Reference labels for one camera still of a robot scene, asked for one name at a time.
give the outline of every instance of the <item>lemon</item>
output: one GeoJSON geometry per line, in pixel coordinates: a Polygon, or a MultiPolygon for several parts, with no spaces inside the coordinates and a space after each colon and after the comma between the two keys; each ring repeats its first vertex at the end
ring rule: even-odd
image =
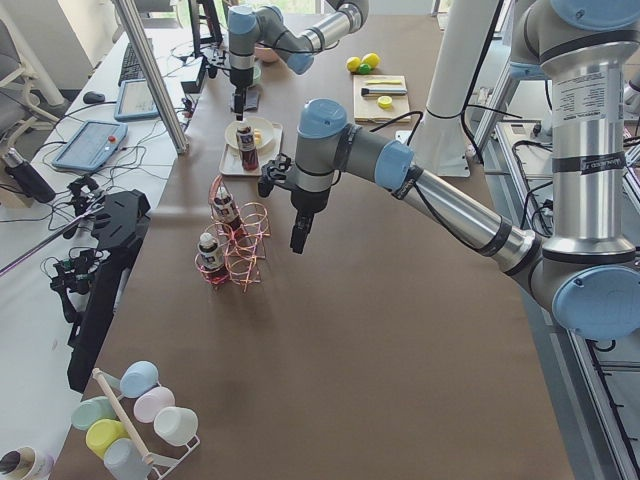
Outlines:
{"type": "Polygon", "coordinates": [[[355,73],[361,63],[362,60],[360,60],[360,57],[349,57],[347,59],[347,70],[351,73],[355,73]]]}
{"type": "Polygon", "coordinates": [[[362,63],[366,63],[373,70],[378,65],[380,65],[380,57],[377,53],[367,53],[364,57],[362,57],[362,63]]]}

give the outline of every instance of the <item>yellow mug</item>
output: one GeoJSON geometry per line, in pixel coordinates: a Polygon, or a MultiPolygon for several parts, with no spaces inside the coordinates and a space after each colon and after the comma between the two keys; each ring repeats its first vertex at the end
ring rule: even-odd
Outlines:
{"type": "Polygon", "coordinates": [[[117,420],[102,419],[87,430],[85,443],[93,453],[104,459],[107,449],[119,438],[129,438],[124,425],[117,420]]]}

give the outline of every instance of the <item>blue joint cap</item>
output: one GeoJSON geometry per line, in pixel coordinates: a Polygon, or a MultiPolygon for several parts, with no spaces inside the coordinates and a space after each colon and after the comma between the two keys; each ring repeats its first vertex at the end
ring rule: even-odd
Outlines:
{"type": "Polygon", "coordinates": [[[303,138],[328,138],[340,133],[347,125],[347,111],[333,100],[318,98],[304,106],[300,115],[298,135],[303,138]]]}
{"type": "Polygon", "coordinates": [[[298,75],[309,70],[311,65],[313,65],[313,55],[310,53],[292,53],[287,59],[287,66],[298,75]]]}
{"type": "Polygon", "coordinates": [[[517,80],[549,80],[540,65],[509,62],[509,74],[517,80]]]}
{"type": "Polygon", "coordinates": [[[629,0],[551,0],[558,16],[583,30],[616,30],[640,18],[640,4],[629,0]]]}
{"type": "Polygon", "coordinates": [[[584,270],[556,292],[553,316],[589,340],[616,340],[640,327],[640,273],[620,265],[584,270]]]}
{"type": "Polygon", "coordinates": [[[257,20],[253,9],[248,5],[236,5],[229,9],[229,32],[235,35],[249,33],[257,20]]]}
{"type": "Polygon", "coordinates": [[[399,189],[407,178],[412,160],[413,151],[405,144],[397,140],[387,143],[376,162],[376,185],[389,190],[399,189]]]}

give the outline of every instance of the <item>cutting board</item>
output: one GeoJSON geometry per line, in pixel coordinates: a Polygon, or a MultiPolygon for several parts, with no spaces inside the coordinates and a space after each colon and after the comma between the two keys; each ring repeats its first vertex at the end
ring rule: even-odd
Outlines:
{"type": "MultiPolygon", "coordinates": [[[[380,108],[378,97],[363,97],[362,89],[367,87],[383,87],[384,81],[400,81],[399,84],[389,84],[393,87],[407,88],[404,75],[353,75],[353,116],[356,122],[376,122],[382,123],[391,120],[399,115],[409,112],[409,97],[398,95],[391,97],[393,104],[391,108],[380,108]]],[[[399,120],[400,122],[411,121],[410,117],[399,120]]]]}

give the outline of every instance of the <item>bottle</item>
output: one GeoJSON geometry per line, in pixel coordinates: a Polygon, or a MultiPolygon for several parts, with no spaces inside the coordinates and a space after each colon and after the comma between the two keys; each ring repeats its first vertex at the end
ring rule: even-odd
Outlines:
{"type": "Polygon", "coordinates": [[[220,223],[229,225],[234,233],[242,231],[240,212],[233,201],[233,197],[224,185],[216,188],[215,193],[210,192],[209,203],[213,209],[213,217],[220,223]]]}
{"type": "Polygon", "coordinates": [[[238,150],[240,150],[240,159],[242,160],[242,168],[252,171],[258,168],[258,150],[256,149],[255,137],[251,125],[244,120],[238,124],[236,131],[236,140],[238,141],[238,150]]]}
{"type": "Polygon", "coordinates": [[[209,283],[218,285],[229,278],[229,272],[224,264],[224,253],[216,238],[209,232],[200,235],[198,252],[202,265],[202,274],[209,283]]]}

